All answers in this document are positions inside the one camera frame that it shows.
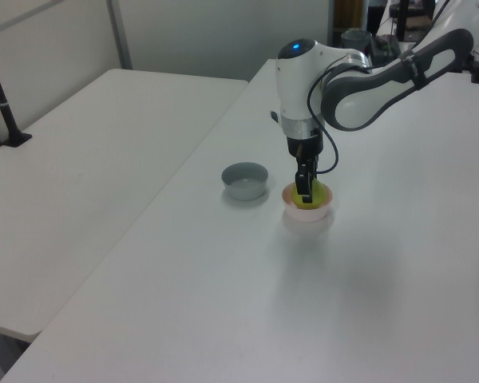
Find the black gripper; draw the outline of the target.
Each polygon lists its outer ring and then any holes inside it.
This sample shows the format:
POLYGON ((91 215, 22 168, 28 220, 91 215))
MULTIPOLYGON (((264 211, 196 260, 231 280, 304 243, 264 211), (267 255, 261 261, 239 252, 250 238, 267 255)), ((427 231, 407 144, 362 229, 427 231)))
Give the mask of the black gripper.
POLYGON ((298 170, 303 165, 308 172, 295 173, 294 203, 311 203, 311 194, 317 191, 319 154, 323 150, 323 135, 318 134, 305 140, 287 138, 288 151, 296 159, 298 170))

